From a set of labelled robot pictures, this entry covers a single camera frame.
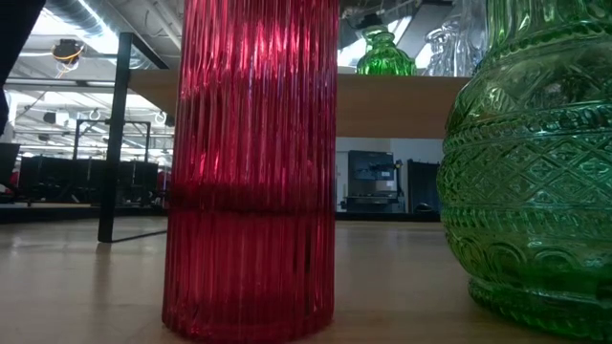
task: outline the ceiling duct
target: ceiling duct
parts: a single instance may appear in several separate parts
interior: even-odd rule
[[[75,35],[101,54],[117,54],[119,34],[136,32],[106,0],[47,0],[45,12],[75,31]],[[151,69],[154,64],[135,48],[130,68]]]

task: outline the clear glass vase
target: clear glass vase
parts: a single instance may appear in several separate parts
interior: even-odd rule
[[[460,1],[462,14],[454,43],[453,70],[455,76],[472,76],[487,51],[487,0]]]
[[[452,65],[445,56],[448,36],[442,29],[436,29],[427,34],[425,42],[431,47],[431,59],[424,72],[427,76],[452,75]]]
[[[612,340],[612,1],[487,5],[438,176],[449,245],[481,305]]]

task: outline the wooden table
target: wooden table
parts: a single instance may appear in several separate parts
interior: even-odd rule
[[[161,321],[165,236],[97,220],[0,226],[0,343],[187,343]],[[120,218],[119,236],[164,218]],[[564,343],[477,307],[439,224],[337,225],[336,314],[300,343]]]

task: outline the green glass bottle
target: green glass bottle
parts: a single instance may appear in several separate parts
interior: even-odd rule
[[[447,123],[449,245],[481,305],[612,341],[612,1],[488,0],[488,18]]]
[[[395,47],[391,32],[379,32],[372,38],[372,50],[357,64],[361,75],[414,75],[416,65],[406,53]]]
[[[372,25],[363,29],[361,35],[363,35],[363,39],[365,39],[366,54],[372,50],[372,46],[374,45],[374,36],[382,32],[389,32],[389,29],[385,25]]]

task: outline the ribbed glass vase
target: ribbed glass vase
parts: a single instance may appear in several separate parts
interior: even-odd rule
[[[334,310],[338,0],[186,0],[163,321],[270,343]]]

